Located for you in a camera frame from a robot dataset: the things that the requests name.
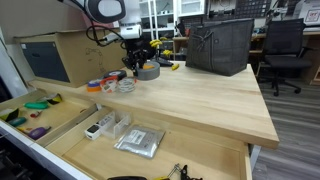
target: office chair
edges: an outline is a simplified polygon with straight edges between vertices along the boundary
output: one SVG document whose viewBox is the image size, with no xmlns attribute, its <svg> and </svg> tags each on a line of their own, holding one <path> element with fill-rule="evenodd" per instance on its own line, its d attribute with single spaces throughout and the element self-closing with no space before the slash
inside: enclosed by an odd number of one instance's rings
<svg viewBox="0 0 320 180">
<path fill-rule="evenodd" d="M 279 72 L 301 70 L 311 66 L 311 62 L 302 59 L 306 51 L 310 50 L 302 48 L 304 27 L 303 19 L 271 21 L 268 24 L 262 54 L 273 72 L 271 82 L 272 88 L 276 89 L 274 96 L 279 96 L 279 84 L 294 87 L 296 94 L 301 92 L 300 87 L 279 78 Z"/>
</svg>

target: wooden drawer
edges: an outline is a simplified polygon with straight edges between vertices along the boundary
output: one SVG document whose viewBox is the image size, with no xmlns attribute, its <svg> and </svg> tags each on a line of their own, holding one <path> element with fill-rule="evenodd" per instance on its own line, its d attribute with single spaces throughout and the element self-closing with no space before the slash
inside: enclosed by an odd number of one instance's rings
<svg viewBox="0 0 320 180">
<path fill-rule="evenodd" d="M 56 105 L 49 105 L 49 108 L 43 110 L 39 117 L 31 118 L 29 115 L 35 110 L 25 108 L 23 104 L 26 102 L 34 102 L 47 95 L 44 91 L 34 91 L 0 104 L 0 111 L 8 108 L 19 108 L 20 117 L 23 116 L 27 119 L 27 122 L 20 126 L 31 128 L 51 126 L 50 131 L 48 131 L 46 135 L 38 140 L 33 140 L 5 121 L 0 121 L 1 133 L 5 134 L 5 137 L 9 141 L 44 167 L 46 167 L 46 165 L 41 160 L 41 156 L 38 156 L 37 153 L 30 148 L 32 144 L 37 143 L 41 146 L 48 145 L 97 110 L 93 102 L 69 98 L 61 94 L 62 102 Z"/>
<path fill-rule="evenodd" d="M 95 112 L 45 146 L 48 151 L 42 150 L 43 154 L 57 156 L 93 179 L 125 175 L 139 175 L 153 179 L 169 174 L 177 163 L 181 167 L 187 164 L 188 174 L 191 177 L 223 180 L 252 179 L 247 144 L 201 132 L 196 128 L 170 124 L 146 115 L 134 114 L 133 124 L 166 130 L 153 159 L 114 149 L 113 146 L 117 140 L 103 135 L 95 141 L 87 139 L 84 136 L 84 130 L 110 111 L 103 108 Z M 78 178 L 76 171 L 72 173 L 73 178 Z M 83 174 L 79 174 L 79 177 L 85 178 Z M 171 179 L 180 179 L 180 175 L 175 173 Z"/>
</svg>

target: gray floor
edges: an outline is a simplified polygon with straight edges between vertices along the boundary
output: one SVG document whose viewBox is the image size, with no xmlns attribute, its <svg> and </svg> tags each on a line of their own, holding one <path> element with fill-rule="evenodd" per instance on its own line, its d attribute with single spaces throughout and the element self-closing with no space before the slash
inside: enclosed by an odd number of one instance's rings
<svg viewBox="0 0 320 180">
<path fill-rule="evenodd" d="M 279 97 L 270 84 L 260 84 L 280 144 L 277 150 L 261 149 L 254 180 L 320 179 L 320 86 L 295 84 L 301 94 L 281 86 Z"/>
</svg>

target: gray tape roll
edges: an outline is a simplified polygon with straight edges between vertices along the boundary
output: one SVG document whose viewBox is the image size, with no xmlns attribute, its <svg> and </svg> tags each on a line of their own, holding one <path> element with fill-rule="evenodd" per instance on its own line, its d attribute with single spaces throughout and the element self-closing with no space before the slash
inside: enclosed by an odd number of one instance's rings
<svg viewBox="0 0 320 180">
<path fill-rule="evenodd" d="M 153 65 L 154 68 L 152 69 L 137 69 L 138 76 L 137 79 L 141 81 L 148 81 L 155 79 L 160 76 L 160 64 L 157 62 L 148 61 L 145 64 Z"/>
</svg>

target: black basket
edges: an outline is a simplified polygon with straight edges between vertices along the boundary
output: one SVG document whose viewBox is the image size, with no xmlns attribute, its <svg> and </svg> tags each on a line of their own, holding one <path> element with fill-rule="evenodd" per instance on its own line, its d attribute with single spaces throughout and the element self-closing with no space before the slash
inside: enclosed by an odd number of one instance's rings
<svg viewBox="0 0 320 180">
<path fill-rule="evenodd" d="M 186 66 L 226 76 L 246 69 L 253 27 L 253 19 L 191 27 Z"/>
</svg>

